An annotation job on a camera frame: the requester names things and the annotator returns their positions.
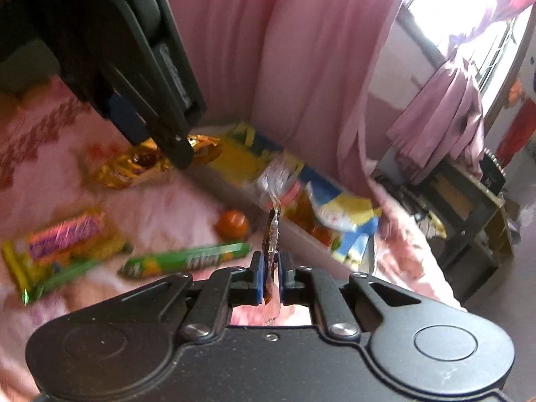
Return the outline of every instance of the purple curtain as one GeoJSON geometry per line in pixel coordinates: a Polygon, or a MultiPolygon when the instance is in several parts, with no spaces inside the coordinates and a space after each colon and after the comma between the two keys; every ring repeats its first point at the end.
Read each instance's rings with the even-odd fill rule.
{"type": "Polygon", "coordinates": [[[364,112],[402,0],[170,0],[209,122],[251,123],[373,198],[364,112]]]}
{"type": "Polygon", "coordinates": [[[387,131],[399,151],[398,163],[412,183],[420,183],[446,155],[459,159],[475,175],[481,173],[484,131],[480,93],[468,62],[457,56],[456,50],[490,24],[511,19],[535,2],[494,0],[471,31],[450,36],[449,60],[387,131]]]}

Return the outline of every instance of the orange fruit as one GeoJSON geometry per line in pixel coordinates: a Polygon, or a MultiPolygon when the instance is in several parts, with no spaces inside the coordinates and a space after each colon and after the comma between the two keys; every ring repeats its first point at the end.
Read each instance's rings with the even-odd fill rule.
{"type": "Polygon", "coordinates": [[[249,231],[249,221],[239,210],[227,210],[220,216],[216,231],[225,240],[243,240],[249,231]]]}

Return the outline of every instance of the yellow snack bar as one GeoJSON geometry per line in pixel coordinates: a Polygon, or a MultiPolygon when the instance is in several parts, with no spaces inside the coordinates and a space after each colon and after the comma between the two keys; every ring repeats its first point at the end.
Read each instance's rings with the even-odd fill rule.
{"type": "Polygon", "coordinates": [[[125,238],[104,212],[89,209],[36,232],[6,240],[1,250],[26,304],[46,292],[44,286],[57,286],[60,280],[66,282],[84,267],[97,265],[124,250],[126,245],[125,238]]]}

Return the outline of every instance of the green snack packet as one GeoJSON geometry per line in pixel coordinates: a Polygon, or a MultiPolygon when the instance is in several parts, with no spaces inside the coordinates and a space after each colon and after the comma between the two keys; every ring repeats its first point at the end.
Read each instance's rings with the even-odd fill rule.
{"type": "Polygon", "coordinates": [[[52,275],[47,280],[40,282],[32,291],[24,291],[22,301],[24,305],[39,299],[49,291],[60,287],[68,281],[72,281],[84,275],[89,269],[96,267],[102,263],[102,260],[83,260],[76,263],[71,263],[64,270],[52,275]]]}
{"type": "Polygon", "coordinates": [[[249,243],[229,243],[209,247],[150,254],[131,258],[118,271],[128,278],[170,275],[180,271],[194,271],[245,257],[251,250],[249,243]]]}

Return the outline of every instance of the snack wrapper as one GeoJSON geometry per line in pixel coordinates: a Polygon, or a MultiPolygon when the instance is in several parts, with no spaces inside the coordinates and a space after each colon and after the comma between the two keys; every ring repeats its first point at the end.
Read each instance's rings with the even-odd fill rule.
{"type": "Polygon", "coordinates": [[[126,240],[105,213],[90,209],[4,241],[2,255],[26,305],[126,246],[126,240]]]}
{"type": "Polygon", "coordinates": [[[147,278],[168,275],[180,271],[218,266],[237,258],[244,258],[250,251],[248,243],[229,243],[208,247],[196,247],[131,258],[119,274],[127,278],[147,278]]]}
{"type": "Polygon", "coordinates": [[[94,179],[110,188],[122,190],[151,180],[171,167],[171,162],[156,143],[147,139],[101,167],[94,179]]]}
{"type": "MultiPolygon", "coordinates": [[[[221,154],[217,138],[189,135],[188,141],[194,149],[192,165],[208,163],[221,154]]],[[[103,165],[93,175],[93,179],[109,188],[122,190],[153,180],[172,167],[171,161],[164,156],[154,140],[149,138],[103,165]]]]}

